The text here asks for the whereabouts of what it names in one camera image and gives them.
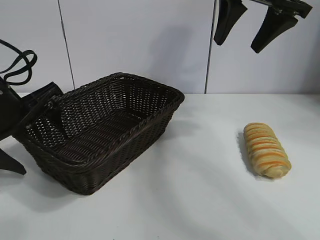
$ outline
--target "woven texture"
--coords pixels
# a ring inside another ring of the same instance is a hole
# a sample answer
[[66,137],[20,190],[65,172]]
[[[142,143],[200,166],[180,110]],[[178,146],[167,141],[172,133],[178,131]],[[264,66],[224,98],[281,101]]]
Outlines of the woven texture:
[[172,87],[115,73],[54,99],[62,130],[44,112],[14,137],[43,172],[90,195],[165,132],[183,100]]

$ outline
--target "black clamp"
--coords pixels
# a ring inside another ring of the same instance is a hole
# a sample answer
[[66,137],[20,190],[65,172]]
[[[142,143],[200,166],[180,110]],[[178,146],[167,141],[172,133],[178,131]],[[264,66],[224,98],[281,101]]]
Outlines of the black clamp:
[[[46,113],[48,118],[51,118],[58,127],[63,128],[60,110],[54,106],[54,99],[57,96],[61,96],[63,92],[54,82],[22,98],[10,87],[10,85],[24,85],[30,81],[32,67],[37,61],[37,55],[32,50],[22,52],[1,39],[0,44],[18,53],[18,57],[11,66],[4,71],[0,71],[0,74],[6,73],[4,77],[0,77],[0,141],[17,134],[19,131],[23,131],[27,126],[32,126],[33,121],[43,113]],[[28,55],[33,56],[30,61],[27,58]],[[8,73],[21,60],[24,60],[26,65],[19,70]],[[28,76],[22,82],[10,82],[7,80],[24,72],[28,72]],[[22,175],[26,174],[24,166],[1,149],[0,170],[8,170]]]
[[[244,14],[247,8],[241,0],[219,0],[220,10],[214,41],[222,45],[230,30]],[[268,6],[263,24],[255,36],[251,48],[260,53],[272,40],[293,28],[298,19],[295,15],[306,18],[312,9],[309,4],[300,0],[251,0]]]

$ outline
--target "black plastic part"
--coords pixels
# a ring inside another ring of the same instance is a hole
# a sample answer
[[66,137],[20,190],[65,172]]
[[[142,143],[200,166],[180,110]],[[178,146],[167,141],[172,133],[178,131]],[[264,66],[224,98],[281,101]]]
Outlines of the black plastic part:
[[17,160],[6,154],[0,149],[0,169],[15,172],[17,174],[25,175],[26,169]]
[[310,13],[312,6],[300,0],[269,0],[272,6],[281,9],[283,13],[299,15],[303,19]]
[[272,7],[269,7],[263,24],[251,44],[251,48],[257,54],[260,53],[276,37],[293,28],[297,22],[298,20],[292,15],[276,13]]
[[247,11],[241,0],[220,0],[219,17],[214,41],[222,45],[239,18]]
[[0,141],[11,135],[11,130],[22,118],[22,102],[16,92],[0,79]]

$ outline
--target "bread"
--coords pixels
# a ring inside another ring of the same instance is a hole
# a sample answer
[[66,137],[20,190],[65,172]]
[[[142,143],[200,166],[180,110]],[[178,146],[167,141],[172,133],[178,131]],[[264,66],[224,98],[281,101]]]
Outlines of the bread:
[[288,155],[267,124],[249,123],[244,127],[243,135],[249,158],[257,174],[279,179],[291,170]]

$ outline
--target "table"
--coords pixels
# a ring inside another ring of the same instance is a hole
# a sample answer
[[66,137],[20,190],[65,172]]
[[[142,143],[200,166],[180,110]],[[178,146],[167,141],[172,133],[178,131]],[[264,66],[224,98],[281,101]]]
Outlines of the table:
[[[254,175],[243,127],[269,124],[292,163]],[[187,94],[165,134],[91,196],[41,172],[13,138],[0,148],[1,240],[318,240],[320,95]]]

